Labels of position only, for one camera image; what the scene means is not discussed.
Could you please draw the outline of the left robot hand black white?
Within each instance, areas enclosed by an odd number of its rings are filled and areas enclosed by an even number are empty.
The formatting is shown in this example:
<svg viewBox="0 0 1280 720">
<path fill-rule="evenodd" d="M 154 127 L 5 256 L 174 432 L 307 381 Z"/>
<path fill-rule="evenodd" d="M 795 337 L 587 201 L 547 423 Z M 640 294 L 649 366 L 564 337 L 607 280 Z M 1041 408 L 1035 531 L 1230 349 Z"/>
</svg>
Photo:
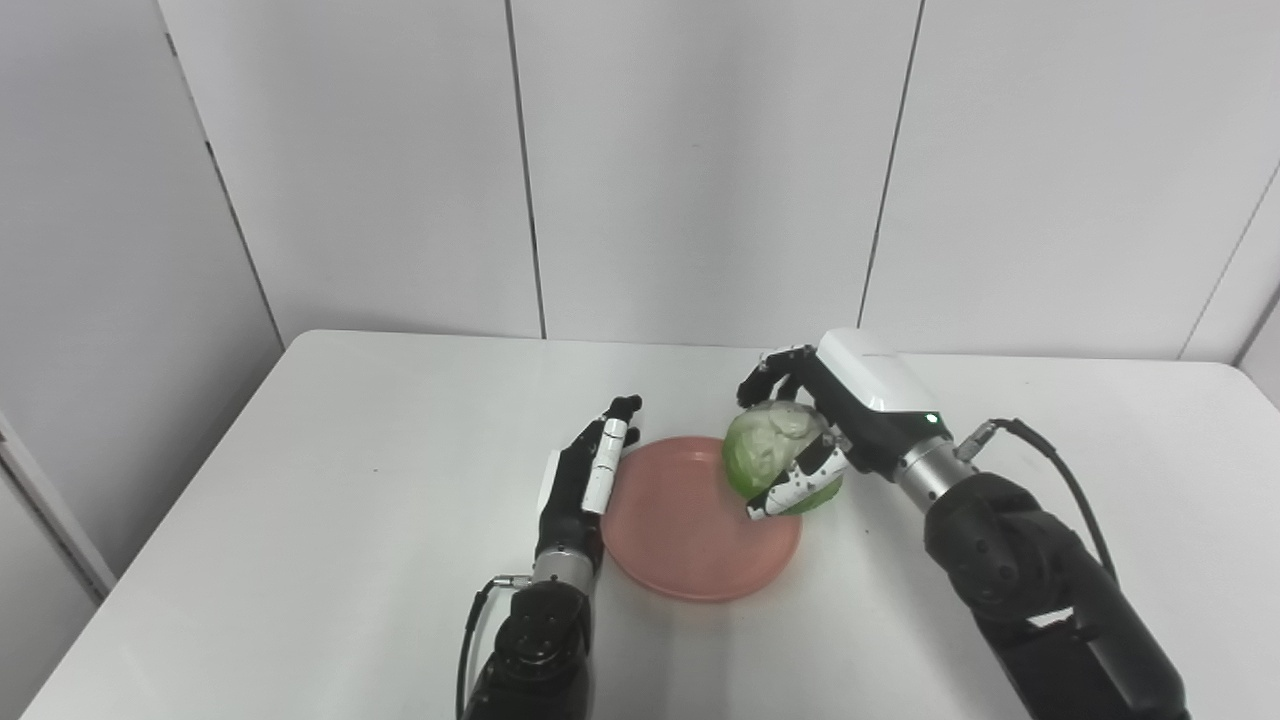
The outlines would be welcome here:
<svg viewBox="0 0 1280 720">
<path fill-rule="evenodd" d="M 538 523 L 535 556 L 550 551 L 581 553 L 598 565 L 604 552 L 602 518 L 625 448 L 639 441 L 632 428 L 643 407 L 637 395 L 620 396 L 556 459 L 550 489 Z"/>
</svg>

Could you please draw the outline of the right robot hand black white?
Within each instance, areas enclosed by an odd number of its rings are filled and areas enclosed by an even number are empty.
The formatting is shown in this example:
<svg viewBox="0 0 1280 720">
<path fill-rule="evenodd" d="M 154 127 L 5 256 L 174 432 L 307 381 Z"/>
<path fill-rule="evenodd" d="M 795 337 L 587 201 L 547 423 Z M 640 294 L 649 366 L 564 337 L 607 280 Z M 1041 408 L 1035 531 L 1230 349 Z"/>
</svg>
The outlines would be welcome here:
<svg viewBox="0 0 1280 720">
<path fill-rule="evenodd" d="M 842 327 L 827 331 L 817 345 L 762 355 L 739 386 L 736 401 L 742 409 L 768 398 L 792 402 L 799 391 L 810 396 L 824 427 L 746 501 L 751 520 L 795 509 L 850 469 L 901 484 L 924 509 L 952 484 L 913 478 L 914 466 L 928 454 L 954 451 L 954 434 L 928 388 L 869 332 Z"/>
</svg>

